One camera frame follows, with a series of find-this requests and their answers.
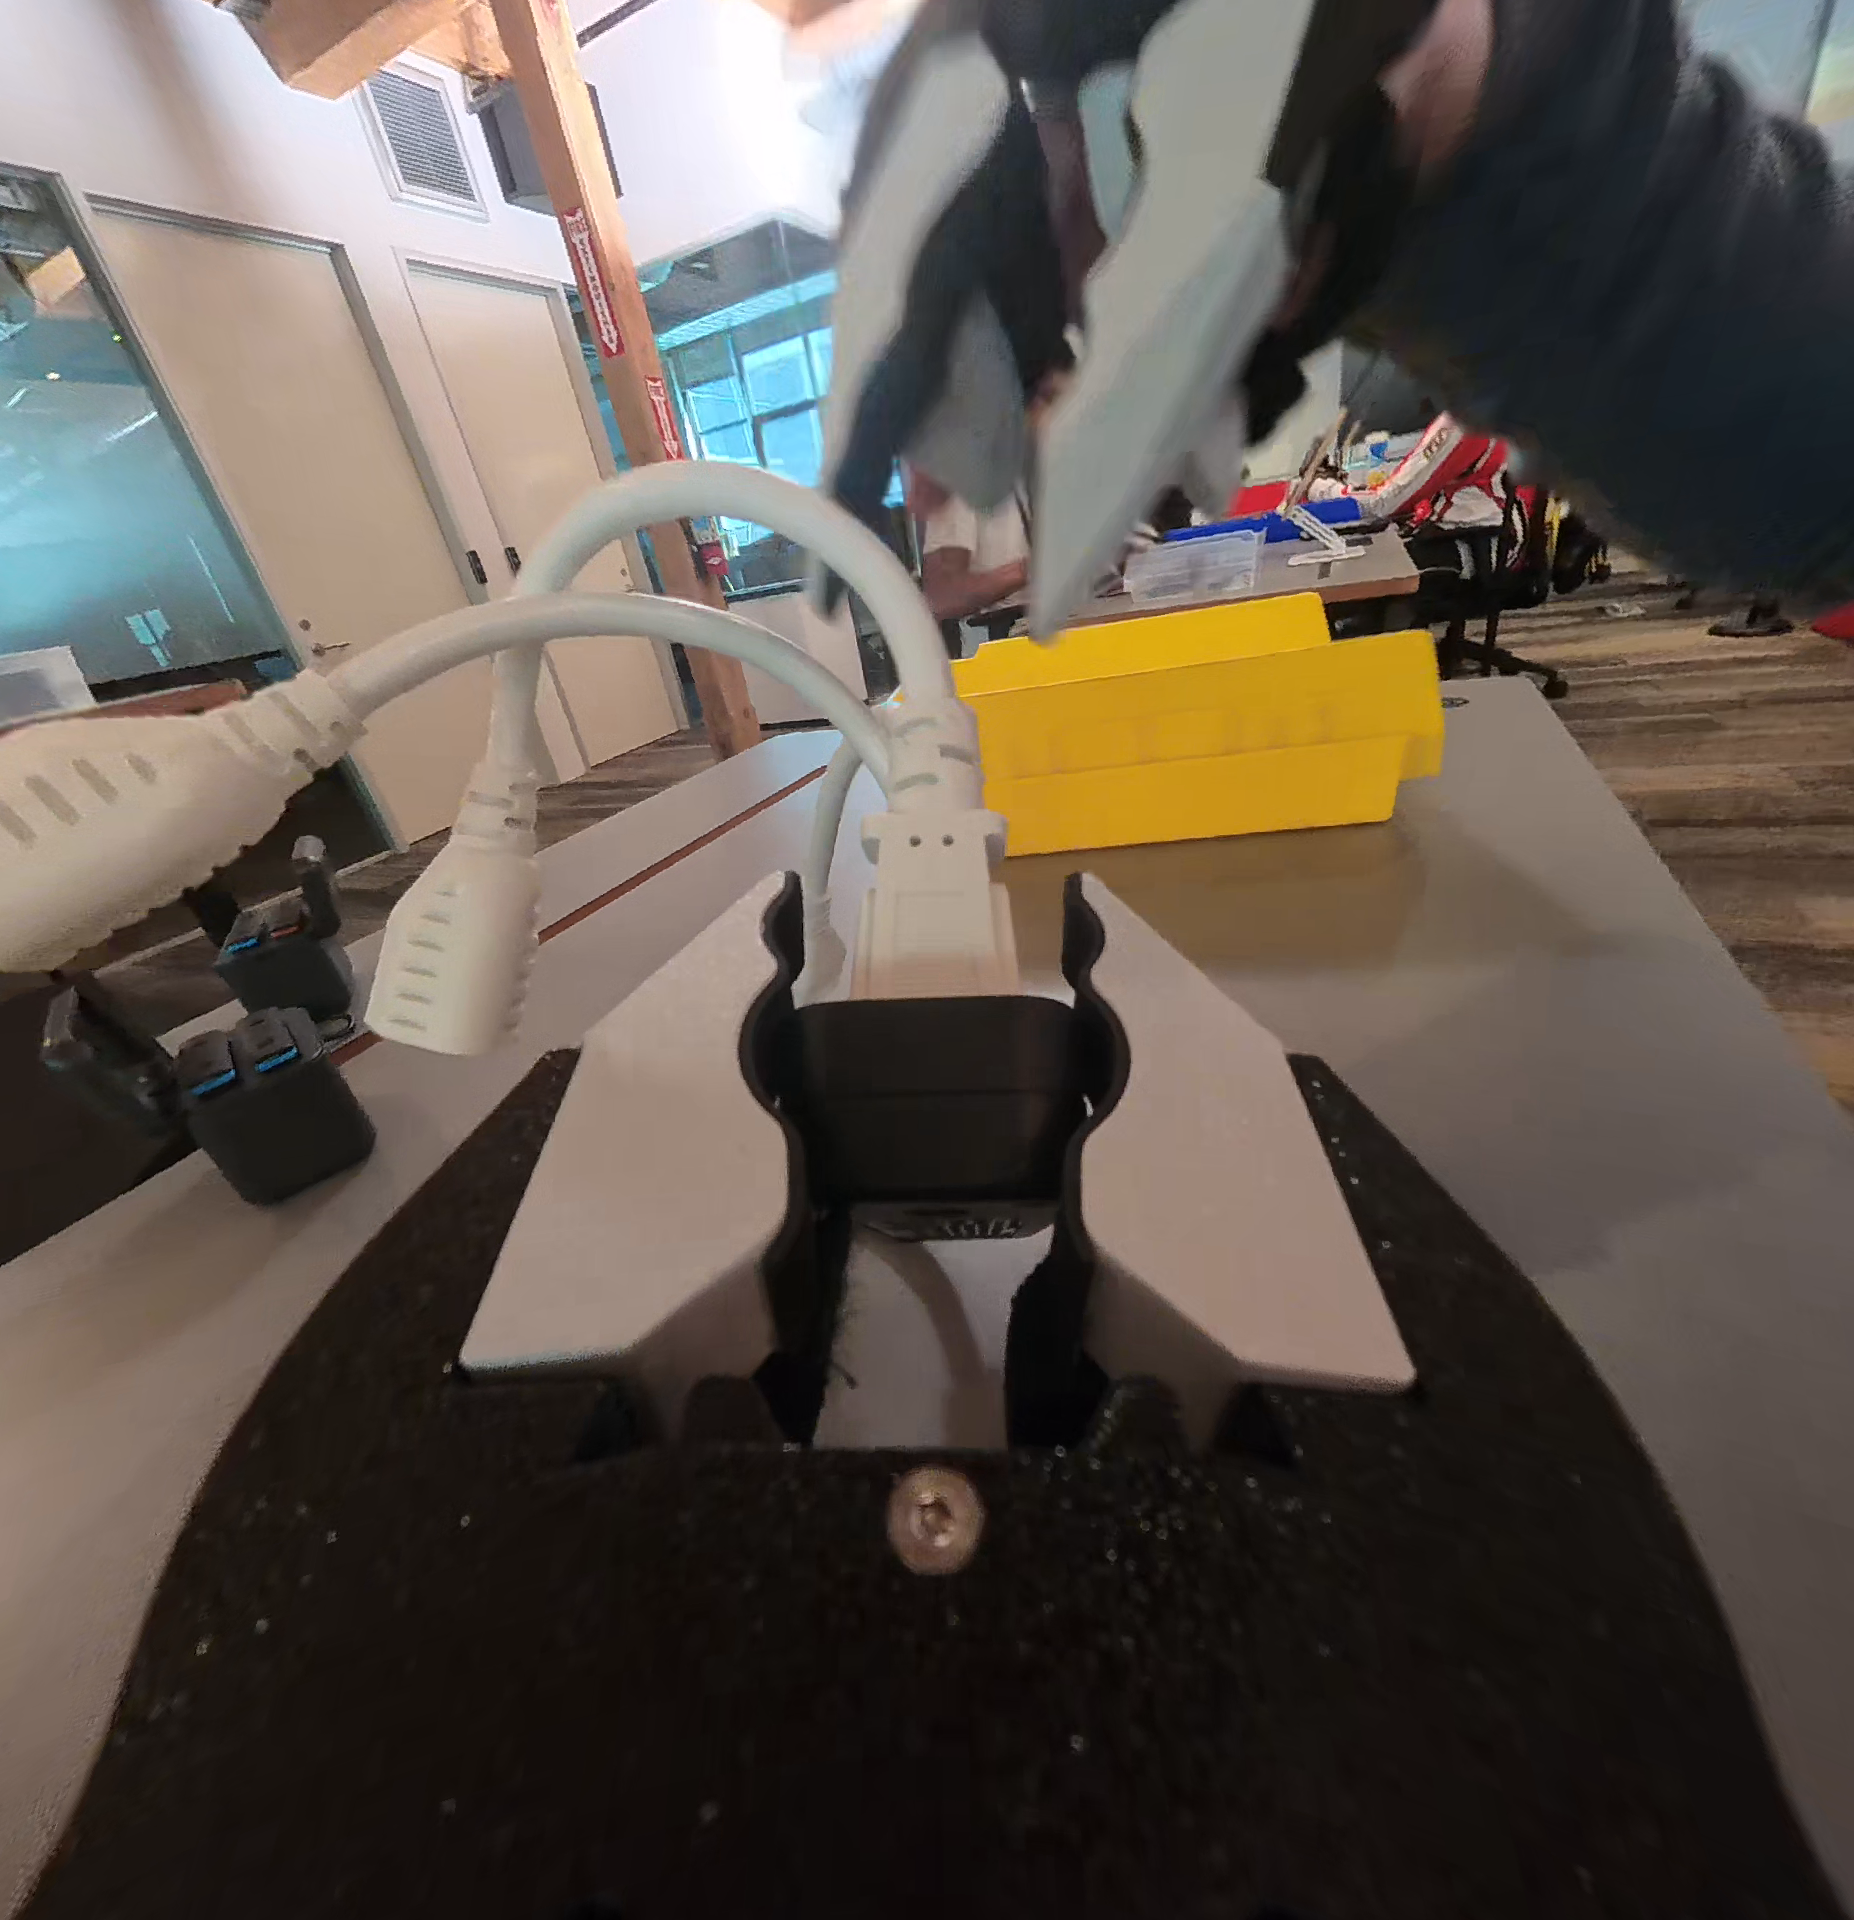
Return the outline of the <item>white door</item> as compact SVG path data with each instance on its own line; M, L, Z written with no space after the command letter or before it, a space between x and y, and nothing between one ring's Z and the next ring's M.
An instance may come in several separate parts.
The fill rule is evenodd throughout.
M481 495L487 593L506 596L530 550L608 467L567 300L550 279L406 256L411 306ZM681 727L671 664L654 637L606 631L544 647L537 727L555 786Z
M466 609L451 523L332 244L89 200L148 361L310 674Z

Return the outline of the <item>yellow plastic bin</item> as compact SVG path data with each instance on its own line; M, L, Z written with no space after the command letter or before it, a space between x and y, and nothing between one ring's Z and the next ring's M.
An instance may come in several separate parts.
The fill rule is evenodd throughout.
M1339 644L1314 593L999 637L952 682L1010 855L1380 827L1441 771L1435 637Z

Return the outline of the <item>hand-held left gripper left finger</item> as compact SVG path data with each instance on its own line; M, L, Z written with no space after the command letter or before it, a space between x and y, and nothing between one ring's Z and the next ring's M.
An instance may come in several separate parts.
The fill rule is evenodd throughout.
M786 1112L803 889L770 873L579 1043L474 1318L466 1378L601 1378L684 1438L730 1383L813 1442L847 1216Z

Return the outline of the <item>red white jacket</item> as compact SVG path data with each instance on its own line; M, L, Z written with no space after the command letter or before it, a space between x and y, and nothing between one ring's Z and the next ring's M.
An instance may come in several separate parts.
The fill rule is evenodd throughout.
M1391 523L1400 534L1497 527L1511 453L1511 439L1480 434L1459 413L1438 413L1405 458L1365 494L1365 523Z

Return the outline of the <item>wooden support post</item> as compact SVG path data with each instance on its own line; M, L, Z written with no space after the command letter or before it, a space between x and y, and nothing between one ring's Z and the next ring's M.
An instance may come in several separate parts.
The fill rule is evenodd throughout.
M579 36L564 4L491 4L509 61L533 165L550 190L559 244L575 269L579 306L606 376L608 411L631 467L684 458L666 367L634 279L601 124L579 71ZM722 605L694 573L684 523L645 527L659 581L668 596ZM704 727L722 759L763 742L742 664L687 647Z

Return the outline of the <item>black battery charger case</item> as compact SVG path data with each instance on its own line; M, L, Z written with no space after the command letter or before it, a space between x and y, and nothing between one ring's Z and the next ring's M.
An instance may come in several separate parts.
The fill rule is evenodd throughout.
M320 837L290 845L290 894L234 911L216 975L248 1011L300 1007L330 1040L351 1031L356 972Z
M58 1089L157 1148L159 1164L198 1152L253 1205L356 1168L378 1143L324 1026L296 1003L168 1050L97 991L68 985L48 1000L40 1066Z

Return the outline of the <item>clear plastic box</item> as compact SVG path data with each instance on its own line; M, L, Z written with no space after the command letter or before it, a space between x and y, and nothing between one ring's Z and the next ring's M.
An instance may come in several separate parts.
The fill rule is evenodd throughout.
M1127 554L1120 585L1136 605L1247 596L1261 580L1262 527L1196 527Z

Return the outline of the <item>grey office desk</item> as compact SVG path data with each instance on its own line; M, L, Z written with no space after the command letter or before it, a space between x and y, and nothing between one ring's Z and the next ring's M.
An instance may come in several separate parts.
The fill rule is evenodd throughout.
M1192 611L1231 601L1268 601L1286 593L1314 593L1322 605L1352 601L1409 601L1419 590L1419 566L1413 563L1398 527L1383 527L1373 537L1348 542L1343 558L1329 558L1319 542L1282 542L1262 550L1257 580L1247 585L1224 585L1208 593L1180 593L1162 601L1132 601L1114 590L1085 601L1072 611L1072 629L1116 624L1127 616Z

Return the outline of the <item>black office chair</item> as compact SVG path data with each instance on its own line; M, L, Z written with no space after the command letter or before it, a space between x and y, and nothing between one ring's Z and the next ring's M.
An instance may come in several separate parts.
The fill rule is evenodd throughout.
M1435 667L1455 681L1532 681L1547 703L1566 700L1552 664L1517 659L1501 637L1501 616L1540 609L1552 596L1552 494L1497 482L1495 527L1419 527L1405 554L1419 566L1415 616L1435 637Z

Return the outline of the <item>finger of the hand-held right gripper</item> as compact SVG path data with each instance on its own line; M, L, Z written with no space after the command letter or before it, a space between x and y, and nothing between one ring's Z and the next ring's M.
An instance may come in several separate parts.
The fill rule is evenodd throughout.
M1085 279L1085 347L1041 413L1029 636L1056 636L1162 489L1231 503L1239 368L1286 279L1262 177L1312 4L1176 4L1127 91L1132 190Z
M822 494L856 519L912 463L995 507L1040 495L1040 428L1080 368L1045 127L1077 108L1060 36L901 36L846 184Z

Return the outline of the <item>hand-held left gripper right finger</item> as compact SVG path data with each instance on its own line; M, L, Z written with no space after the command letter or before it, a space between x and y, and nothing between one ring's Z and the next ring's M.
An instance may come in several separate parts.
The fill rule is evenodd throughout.
M1398 1396L1415 1365L1291 1055L1101 876L1060 889L1087 1117L1004 1342L1013 1449L1077 1447L1120 1378L1212 1447L1239 1388Z

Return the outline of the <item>wall air vent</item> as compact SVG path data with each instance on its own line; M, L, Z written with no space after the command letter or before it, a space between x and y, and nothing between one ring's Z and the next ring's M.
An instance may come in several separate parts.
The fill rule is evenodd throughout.
M361 82L361 119L397 200L487 217L446 82L393 62Z

